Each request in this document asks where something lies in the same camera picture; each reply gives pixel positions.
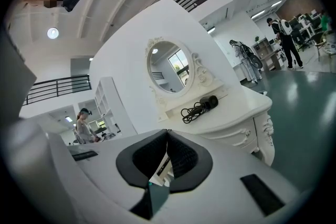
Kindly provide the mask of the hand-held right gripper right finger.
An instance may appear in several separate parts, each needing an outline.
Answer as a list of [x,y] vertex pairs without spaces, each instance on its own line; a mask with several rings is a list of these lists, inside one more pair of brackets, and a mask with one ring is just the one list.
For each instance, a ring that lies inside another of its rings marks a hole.
[[[181,131],[177,134],[207,149],[213,168],[194,190],[170,194],[157,212],[157,224],[281,224],[297,209],[297,188],[264,162],[232,145]],[[240,180],[251,174],[284,206],[265,216]]]

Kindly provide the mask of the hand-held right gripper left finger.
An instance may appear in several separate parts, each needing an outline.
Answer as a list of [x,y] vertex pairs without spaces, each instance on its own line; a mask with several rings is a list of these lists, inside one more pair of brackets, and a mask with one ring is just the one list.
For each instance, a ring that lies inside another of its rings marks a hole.
[[156,131],[109,142],[68,147],[58,134],[50,134],[51,156],[69,204],[60,204],[58,224],[168,224],[158,211],[146,220],[131,208],[140,201],[144,189],[130,186],[116,167],[118,154]]

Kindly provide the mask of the black hair dryer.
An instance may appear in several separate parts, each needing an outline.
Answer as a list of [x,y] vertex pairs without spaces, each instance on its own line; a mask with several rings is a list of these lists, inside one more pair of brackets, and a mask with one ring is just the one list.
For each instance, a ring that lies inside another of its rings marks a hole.
[[198,102],[190,108],[183,108],[181,110],[182,121],[189,124],[195,121],[204,113],[216,108],[218,106],[218,98],[215,95],[202,97]]

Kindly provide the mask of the white vanity dressing table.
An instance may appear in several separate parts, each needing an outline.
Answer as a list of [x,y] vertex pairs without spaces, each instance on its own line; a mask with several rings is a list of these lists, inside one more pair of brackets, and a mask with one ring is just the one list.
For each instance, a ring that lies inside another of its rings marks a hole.
[[274,127],[268,115],[271,106],[270,97],[248,87],[237,86],[229,89],[227,96],[219,99],[216,108],[204,113],[195,121],[185,124],[181,115],[174,113],[171,118],[158,122],[153,128],[172,129],[202,137],[203,134],[234,126],[253,124],[257,137],[241,149],[248,153],[259,152],[262,161],[270,166],[275,158],[275,146],[272,140]]

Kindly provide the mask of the white desk shelf unit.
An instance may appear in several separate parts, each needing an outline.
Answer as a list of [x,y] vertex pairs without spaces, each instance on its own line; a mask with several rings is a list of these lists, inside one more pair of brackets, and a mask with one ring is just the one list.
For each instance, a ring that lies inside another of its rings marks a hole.
[[124,108],[112,77],[103,77],[99,80],[94,100],[107,130],[114,134],[115,138],[138,134]]

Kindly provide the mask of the black balcony railing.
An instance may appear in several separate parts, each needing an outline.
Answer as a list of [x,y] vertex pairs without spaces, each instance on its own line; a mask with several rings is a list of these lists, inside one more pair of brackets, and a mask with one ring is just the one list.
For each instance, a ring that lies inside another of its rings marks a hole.
[[37,82],[27,94],[23,106],[91,89],[88,74]]

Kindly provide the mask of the small wooden shelf unit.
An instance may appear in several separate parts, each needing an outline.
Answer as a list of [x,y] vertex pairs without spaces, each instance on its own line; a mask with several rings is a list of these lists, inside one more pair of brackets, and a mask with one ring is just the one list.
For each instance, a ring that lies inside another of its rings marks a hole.
[[272,48],[267,38],[257,41],[253,45],[256,56],[262,63],[263,71],[281,70],[281,64],[278,59],[278,53]]

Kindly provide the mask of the oval mirror white frame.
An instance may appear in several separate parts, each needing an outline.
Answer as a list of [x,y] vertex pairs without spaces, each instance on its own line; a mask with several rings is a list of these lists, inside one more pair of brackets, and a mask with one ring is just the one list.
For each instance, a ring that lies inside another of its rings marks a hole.
[[152,38],[145,55],[150,79],[163,98],[190,101],[208,95],[219,99],[227,96],[224,83],[183,43],[172,38]]

